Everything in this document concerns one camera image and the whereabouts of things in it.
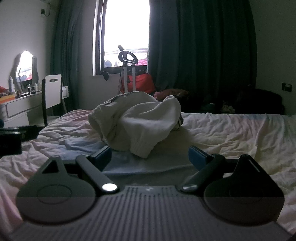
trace bed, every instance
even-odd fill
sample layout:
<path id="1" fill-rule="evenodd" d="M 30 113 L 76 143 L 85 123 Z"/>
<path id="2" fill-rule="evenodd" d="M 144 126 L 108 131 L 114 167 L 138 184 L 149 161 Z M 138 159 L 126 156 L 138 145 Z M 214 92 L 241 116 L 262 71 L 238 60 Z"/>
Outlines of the bed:
<path id="1" fill-rule="evenodd" d="M 74 159 L 91 154 L 105 144 L 88 122 L 89 110 L 75 110 L 58 118 L 36 140 L 22 145 L 21 155 L 0 159 L 0 227 L 12 232 L 22 223 L 15 206 L 20 187 L 52 155 Z M 196 145 L 207 153 L 227 158 L 251 155 L 285 194 L 278 223 L 296 232 L 296 116 L 223 115 L 182 113 L 184 123 L 158 143 L 147 159 L 113 151 L 104 173 L 125 184 L 174 185 L 194 174 L 187 152 Z"/>

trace white metal pole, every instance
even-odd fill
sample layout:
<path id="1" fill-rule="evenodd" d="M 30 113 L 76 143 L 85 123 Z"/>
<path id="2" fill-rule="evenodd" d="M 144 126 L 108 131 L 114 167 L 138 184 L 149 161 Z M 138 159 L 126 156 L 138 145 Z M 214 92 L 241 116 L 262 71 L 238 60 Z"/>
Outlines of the white metal pole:
<path id="1" fill-rule="evenodd" d="M 136 67 L 133 65 L 133 91 L 136 91 Z"/>
<path id="2" fill-rule="evenodd" d="M 124 75 L 124 93 L 128 92 L 128 68 L 127 66 L 123 67 L 123 75 Z"/>

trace white garment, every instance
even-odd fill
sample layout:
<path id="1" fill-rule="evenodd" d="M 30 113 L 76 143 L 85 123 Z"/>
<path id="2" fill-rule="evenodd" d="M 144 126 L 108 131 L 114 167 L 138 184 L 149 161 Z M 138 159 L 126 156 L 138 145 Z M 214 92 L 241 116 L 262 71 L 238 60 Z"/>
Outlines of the white garment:
<path id="1" fill-rule="evenodd" d="M 179 101 L 168 96 L 163 102 L 145 92 L 129 92 L 100 104 L 89 114 L 89 123 L 111 148 L 147 158 L 178 123 Z"/>

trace ribbed cuff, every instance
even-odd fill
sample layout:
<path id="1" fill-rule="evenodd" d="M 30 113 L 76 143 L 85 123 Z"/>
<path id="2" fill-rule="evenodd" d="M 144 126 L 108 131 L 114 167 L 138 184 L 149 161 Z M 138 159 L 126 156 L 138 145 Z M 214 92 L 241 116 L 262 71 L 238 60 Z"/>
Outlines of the ribbed cuff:
<path id="1" fill-rule="evenodd" d="M 147 158 L 154 146 L 139 140 L 131 140 L 131 153 Z"/>

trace wall socket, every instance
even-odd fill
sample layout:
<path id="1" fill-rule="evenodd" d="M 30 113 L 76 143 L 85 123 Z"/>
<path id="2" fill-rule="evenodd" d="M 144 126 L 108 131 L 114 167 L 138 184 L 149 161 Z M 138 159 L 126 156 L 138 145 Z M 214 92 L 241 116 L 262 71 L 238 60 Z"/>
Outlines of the wall socket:
<path id="1" fill-rule="evenodd" d="M 282 83 L 281 84 L 281 89 L 284 90 L 284 91 L 292 92 L 292 85 L 291 84 Z"/>

